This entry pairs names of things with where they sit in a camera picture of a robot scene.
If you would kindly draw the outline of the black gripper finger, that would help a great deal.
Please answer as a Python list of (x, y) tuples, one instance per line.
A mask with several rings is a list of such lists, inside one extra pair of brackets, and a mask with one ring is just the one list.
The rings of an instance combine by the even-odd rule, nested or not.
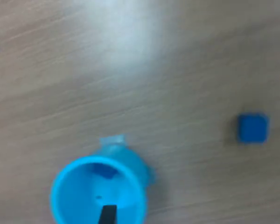
[(117, 206), (104, 205), (101, 210), (99, 224), (116, 224), (117, 220)]

